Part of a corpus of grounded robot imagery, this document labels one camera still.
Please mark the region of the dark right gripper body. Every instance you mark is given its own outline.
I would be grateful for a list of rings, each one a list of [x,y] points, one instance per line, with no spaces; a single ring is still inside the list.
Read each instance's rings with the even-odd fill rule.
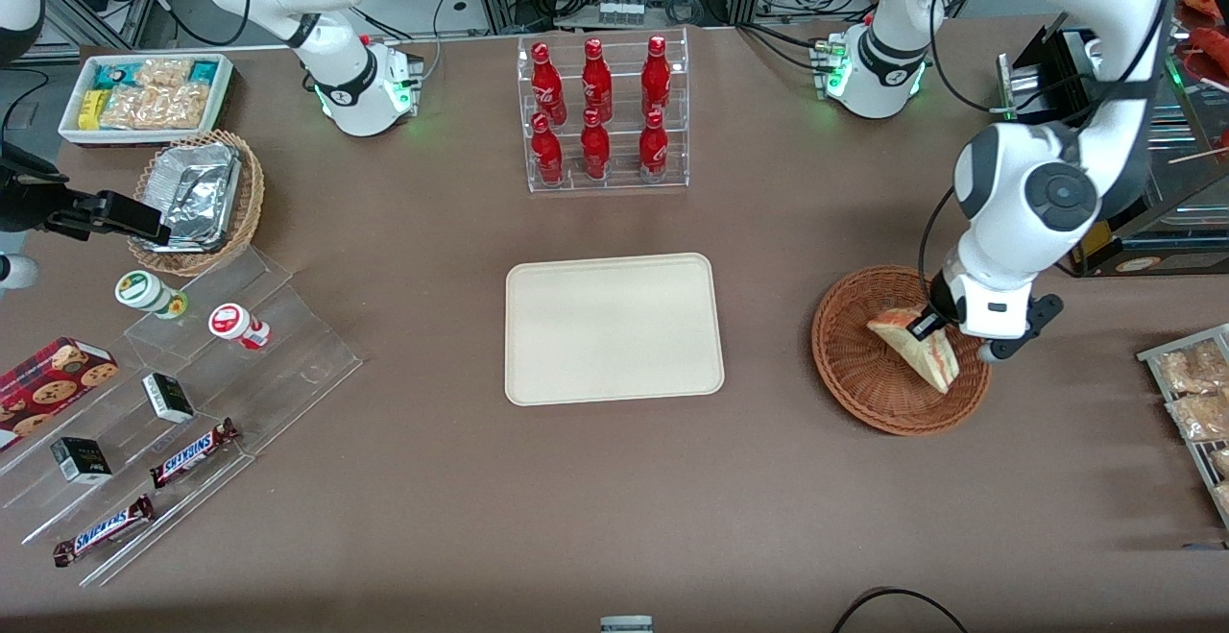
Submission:
[[[68,204],[68,178],[57,166],[16,146],[2,144],[1,231],[39,229]]]

